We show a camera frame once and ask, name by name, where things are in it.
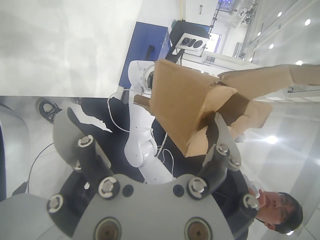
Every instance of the screw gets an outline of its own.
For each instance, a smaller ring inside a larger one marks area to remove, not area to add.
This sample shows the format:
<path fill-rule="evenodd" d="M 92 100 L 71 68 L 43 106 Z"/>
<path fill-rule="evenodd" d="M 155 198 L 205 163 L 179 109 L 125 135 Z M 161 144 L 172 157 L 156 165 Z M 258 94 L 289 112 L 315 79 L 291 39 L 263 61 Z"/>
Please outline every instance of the screw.
<path fill-rule="evenodd" d="M 243 204 L 246 208 L 259 210 L 259 202 L 255 196 L 247 194 L 243 197 Z"/>
<path fill-rule="evenodd" d="M 110 180 L 107 180 L 102 185 L 103 193 L 108 193 L 113 191 L 113 183 Z"/>
<path fill-rule="evenodd" d="M 63 197 L 61 194 L 55 194 L 49 199 L 48 212 L 51 214 L 56 213 L 63 205 Z"/>
<path fill-rule="evenodd" d="M 198 179 L 196 179 L 193 184 L 191 185 L 192 189 L 194 192 L 197 193 L 203 193 L 205 190 L 205 186 L 202 184 L 202 182 Z"/>
<path fill-rule="evenodd" d="M 122 194 L 124 197 L 130 197 L 134 193 L 134 188 L 132 185 L 126 185 L 122 189 Z"/>
<path fill-rule="evenodd" d="M 225 144 L 220 144 L 220 145 L 217 145 L 217 150 L 220 152 L 220 153 L 227 153 L 229 148 L 227 145 Z"/>
<path fill-rule="evenodd" d="M 120 189 L 115 183 L 117 183 L 117 180 L 114 177 L 105 177 L 99 184 L 99 195 L 105 199 L 114 198 Z"/>
<path fill-rule="evenodd" d="M 57 209 L 59 207 L 59 204 L 60 204 L 59 198 L 55 197 L 50 200 L 49 207 L 50 207 L 50 209 Z"/>
<path fill-rule="evenodd" d="M 236 167 L 239 167 L 240 166 L 240 162 L 239 161 L 234 161 L 234 158 L 230 158 L 230 163 L 232 165 L 235 165 Z"/>
<path fill-rule="evenodd" d="M 88 136 L 85 136 L 81 139 L 81 145 L 86 145 L 86 144 L 89 144 L 90 142 L 90 138 Z"/>
<path fill-rule="evenodd" d="M 177 197 L 182 197 L 184 195 L 184 189 L 181 185 L 177 184 L 173 187 L 173 194 Z"/>

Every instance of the machine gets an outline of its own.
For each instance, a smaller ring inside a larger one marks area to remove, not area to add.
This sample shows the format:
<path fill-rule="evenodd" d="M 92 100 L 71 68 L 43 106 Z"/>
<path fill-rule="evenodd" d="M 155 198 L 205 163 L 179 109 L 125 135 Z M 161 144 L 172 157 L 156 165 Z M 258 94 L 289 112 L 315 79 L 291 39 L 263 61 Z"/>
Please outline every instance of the machine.
<path fill-rule="evenodd" d="M 0 202 L 2 239 L 245 239 L 259 204 L 239 171 L 240 153 L 223 118 L 210 116 L 209 148 L 199 174 L 173 178 L 156 156 L 154 117 L 133 102 L 134 95 L 151 94 L 153 72 L 152 62 L 130 64 L 130 129 L 124 149 L 147 184 L 113 174 L 112 162 L 68 108 L 56 115 L 53 137 L 73 173 L 48 201 L 20 194 Z M 219 206 L 212 193 L 226 179 L 232 189 Z"/>

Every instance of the blue panel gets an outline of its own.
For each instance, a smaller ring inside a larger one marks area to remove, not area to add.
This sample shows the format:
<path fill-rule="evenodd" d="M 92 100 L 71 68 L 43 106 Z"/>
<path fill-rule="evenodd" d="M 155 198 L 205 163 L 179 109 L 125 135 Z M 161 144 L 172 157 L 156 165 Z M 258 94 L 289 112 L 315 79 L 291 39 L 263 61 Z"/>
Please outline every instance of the blue panel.
<path fill-rule="evenodd" d="M 167 55 L 169 51 L 168 44 L 166 43 L 163 46 L 167 32 L 168 28 L 164 26 L 136 23 L 120 77 L 120 86 L 126 89 L 130 88 L 131 84 L 128 78 L 129 64 L 131 61 L 146 60 L 149 46 L 154 46 L 154 50 L 147 60 L 156 61 L 160 55 L 161 58 Z"/>

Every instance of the person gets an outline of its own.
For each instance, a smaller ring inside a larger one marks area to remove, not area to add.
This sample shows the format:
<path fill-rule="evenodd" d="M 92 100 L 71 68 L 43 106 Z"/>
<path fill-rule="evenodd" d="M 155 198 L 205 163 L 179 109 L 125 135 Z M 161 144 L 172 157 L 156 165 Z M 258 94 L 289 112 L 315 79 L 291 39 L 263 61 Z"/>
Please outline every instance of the person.
<path fill-rule="evenodd" d="M 111 169 L 115 174 L 124 174 L 128 177 L 143 182 L 144 178 L 138 168 L 131 166 L 124 154 L 124 147 L 126 145 L 129 133 L 124 132 L 117 128 L 110 118 L 106 98 L 74 98 L 73 102 L 81 105 L 83 112 L 88 116 L 96 117 L 103 121 L 108 129 L 112 132 L 103 130 L 95 125 L 82 124 L 83 129 L 91 134 L 99 143 L 107 157 L 111 161 Z M 54 116 L 61 109 L 56 105 L 50 103 L 49 100 L 42 100 L 37 102 L 37 110 L 41 111 L 40 114 L 48 121 L 53 122 Z M 130 118 L 129 107 L 122 101 L 111 98 L 109 100 L 110 110 L 113 120 L 118 126 L 123 129 L 129 130 Z M 161 145 L 166 132 L 161 127 L 157 120 L 152 124 L 153 135 L 157 145 Z M 202 168 L 205 155 L 194 157 L 184 157 L 180 150 L 176 147 L 173 141 L 168 136 L 163 149 L 169 150 L 174 158 L 173 176 L 179 177 L 184 174 L 197 175 Z M 164 152 L 159 156 L 160 160 L 164 160 Z M 171 171 L 172 161 L 165 160 L 164 165 Z M 216 202 L 222 207 L 226 202 L 226 192 L 230 189 L 231 185 L 228 181 L 230 172 L 227 172 L 226 180 L 223 184 L 212 194 Z M 257 189 L 257 187 L 249 181 L 244 175 L 249 192 L 256 196 L 260 209 L 256 219 L 262 222 L 269 229 L 276 232 L 286 234 L 294 231 L 303 220 L 303 210 L 301 205 L 291 195 L 284 192 L 269 192 Z"/>

